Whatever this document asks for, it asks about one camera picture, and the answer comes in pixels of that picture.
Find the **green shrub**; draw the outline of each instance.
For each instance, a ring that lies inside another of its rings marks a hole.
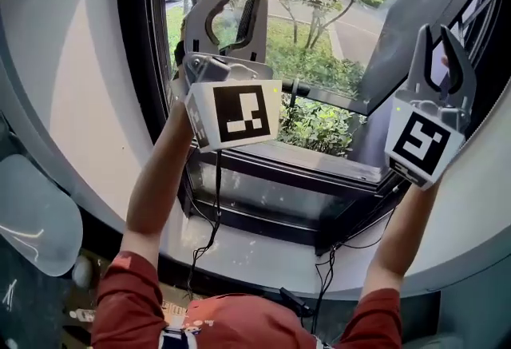
[[[318,86],[355,98],[364,68],[348,59],[339,60],[322,52],[296,46],[274,46],[268,41],[266,63],[277,78],[299,78]]]
[[[220,46],[236,40],[237,24],[218,18],[213,23]],[[332,56],[330,38],[323,34],[313,50],[301,48],[307,40],[308,26],[299,24],[298,43],[293,44],[293,23],[269,18],[266,63],[275,77],[295,79],[355,98],[364,68],[358,62]]]
[[[289,95],[284,95],[280,106],[278,141],[332,156],[346,155],[353,113],[301,97],[290,109],[289,100]]]
[[[182,19],[182,8],[167,10],[168,44],[172,55],[179,41]],[[234,42],[236,30],[236,21],[220,17],[213,22],[213,31],[220,40],[220,46]],[[307,33],[308,27],[299,24],[298,44],[294,45],[292,22],[269,19],[266,63],[273,68],[275,76],[298,77],[310,85],[356,97],[364,68],[357,62],[334,58],[328,34],[321,36],[314,50],[300,48],[307,40]],[[277,140],[332,156],[346,156],[352,140],[349,123],[353,113],[300,97],[293,109],[289,109],[288,105],[289,95],[283,95]]]

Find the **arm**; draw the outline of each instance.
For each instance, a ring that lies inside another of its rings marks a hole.
[[[160,236],[176,199],[193,131],[177,102],[129,199],[121,251],[135,252],[157,267]]]
[[[411,185],[392,215],[369,265],[362,297],[379,289],[401,289],[406,271],[417,255],[439,184],[424,192]]]

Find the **black cable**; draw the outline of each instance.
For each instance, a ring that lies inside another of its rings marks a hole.
[[[369,244],[369,245],[364,245],[362,247],[356,247],[354,245],[349,245],[349,244],[344,244],[344,243],[336,243],[336,244],[334,244],[335,250],[339,249],[340,247],[348,247],[348,248],[353,248],[353,249],[357,249],[357,250],[363,250],[364,248],[369,248],[369,247],[372,247],[373,245],[376,245],[377,243],[379,243],[382,240],[383,234],[385,234],[385,230],[388,227],[390,220],[392,220],[392,216],[394,215],[396,208],[397,208],[397,206],[392,209],[392,212],[390,213],[389,220],[387,220],[387,222],[385,224],[385,228],[383,229],[382,235],[374,243]]]
[[[392,220],[392,216],[394,215],[395,210],[396,210],[396,207],[394,207],[394,209],[390,213],[389,220],[386,222],[385,228],[383,229],[383,232],[382,232],[382,235],[380,236],[380,238],[378,238],[377,241],[375,241],[374,243],[371,243],[369,245],[364,245],[362,247],[355,247],[354,245],[349,245],[349,244],[344,244],[344,243],[335,243],[330,248],[330,254],[328,256],[328,261],[325,261],[324,263],[319,263],[319,264],[315,265],[316,271],[318,272],[318,275],[319,275],[319,279],[321,280],[321,288],[319,289],[318,300],[316,302],[316,308],[314,310],[314,315],[312,317],[311,334],[314,334],[316,332],[316,328],[318,326],[318,319],[319,319],[319,309],[321,308],[321,303],[323,301],[323,297],[324,297],[325,293],[327,293],[327,289],[330,287],[332,280],[334,279],[335,252],[340,247],[364,249],[364,248],[372,247],[372,246],[376,245],[377,243],[379,243],[382,240],[383,234],[385,233],[385,230],[386,230],[387,226],[389,225],[390,220]],[[329,264],[329,268],[328,268],[327,274],[325,275],[325,279],[323,280],[323,277],[321,276],[321,272],[319,271],[319,267],[322,265],[326,265],[326,264]]]
[[[199,148],[199,146],[196,146],[195,148],[193,148],[192,152],[188,155],[187,159],[186,159],[186,162],[184,163],[185,165],[188,164],[188,162],[190,161],[190,159],[192,158],[192,156],[195,154],[196,150]],[[199,208],[196,206],[195,204],[195,201],[193,199],[193,195],[190,194],[189,190],[188,190],[188,187],[186,186],[186,184],[183,186],[184,187],[184,192],[186,192],[186,196],[187,198],[190,200],[190,203],[192,204],[192,207],[197,211],[197,213],[199,214],[199,216],[201,216],[202,218],[204,218],[208,223],[209,225],[211,225],[211,228],[212,230],[214,229],[214,224],[211,220],[209,220],[206,215],[201,212],[199,210]]]
[[[361,221],[360,223],[358,223],[356,226],[355,226],[355,231],[354,231],[354,235],[353,236],[357,236],[358,234],[361,234],[362,232],[365,232],[366,230],[368,230],[369,228],[373,227],[374,225],[376,225],[380,219],[378,220],[375,220],[373,221],[371,224],[367,225],[365,228],[363,228],[361,231],[359,232],[356,232],[357,228],[361,228],[363,225],[365,225],[366,222],[368,221],[371,221],[373,216],[375,216],[376,214],[378,214],[378,210],[380,208],[380,206],[385,202],[385,200],[392,194],[395,194],[398,190],[399,190],[399,186],[401,186],[401,184],[403,184],[403,182],[405,182],[406,180],[405,179],[401,179],[401,181],[399,181],[399,183],[397,183],[394,188],[392,189],[391,192],[388,192],[374,207],[373,209],[371,210],[371,212],[369,214],[367,214],[367,216],[365,217],[365,219],[363,221]]]
[[[215,225],[213,226],[213,229],[211,231],[211,235],[209,237],[208,243],[204,247],[200,247],[196,250],[193,250],[192,266],[190,267],[190,272],[188,274],[188,280],[186,283],[186,289],[188,291],[188,298],[190,300],[193,299],[192,278],[193,278],[193,272],[195,271],[195,266],[197,264],[197,260],[213,245],[213,243],[215,241],[216,233],[218,232],[218,228],[220,227],[220,218],[222,216],[222,211],[220,210],[220,186],[222,183],[221,158],[222,158],[222,151],[219,150],[216,152],[216,198],[215,198],[215,203],[213,204],[213,208],[215,208],[215,206],[216,206]]]

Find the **strap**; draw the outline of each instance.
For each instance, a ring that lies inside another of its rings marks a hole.
[[[183,63],[184,58],[184,41],[179,41],[174,50],[174,59],[176,59],[177,66]]]

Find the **red sleeve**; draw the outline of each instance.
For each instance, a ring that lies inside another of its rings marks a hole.
[[[400,348],[399,292],[381,289],[366,295],[355,308],[338,348]]]
[[[161,302],[156,269],[133,252],[119,252],[99,285],[94,349],[158,347],[167,326]]]

